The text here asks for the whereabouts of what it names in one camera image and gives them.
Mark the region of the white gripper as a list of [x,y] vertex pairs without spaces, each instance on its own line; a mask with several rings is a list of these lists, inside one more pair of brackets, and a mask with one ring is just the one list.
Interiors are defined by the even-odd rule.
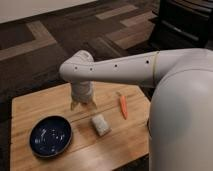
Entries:
[[90,106],[97,109],[95,101],[93,101],[93,85],[90,81],[77,82],[71,84],[71,98],[70,105],[71,111],[73,111],[79,103],[90,103]]

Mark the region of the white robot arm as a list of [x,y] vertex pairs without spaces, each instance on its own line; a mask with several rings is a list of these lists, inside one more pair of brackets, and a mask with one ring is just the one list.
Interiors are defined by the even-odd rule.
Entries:
[[80,50],[59,73],[73,85],[152,87],[149,171],[213,171],[213,50],[160,50],[99,62]]

